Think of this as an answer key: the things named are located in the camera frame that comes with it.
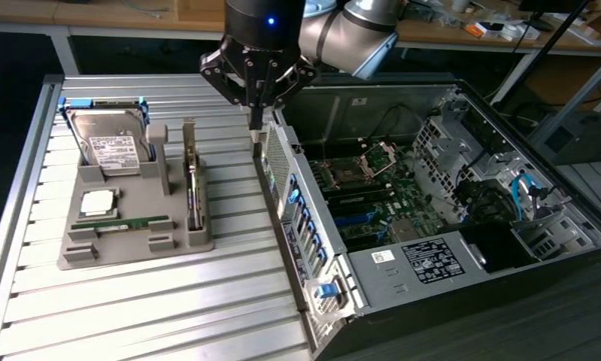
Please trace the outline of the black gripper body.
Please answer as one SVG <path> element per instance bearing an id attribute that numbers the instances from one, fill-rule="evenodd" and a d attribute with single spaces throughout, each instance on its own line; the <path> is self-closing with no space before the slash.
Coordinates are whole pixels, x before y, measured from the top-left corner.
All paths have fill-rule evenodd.
<path id="1" fill-rule="evenodd" d="M 233 72 L 275 75 L 296 64 L 303 1 L 225 1 L 221 57 Z"/>

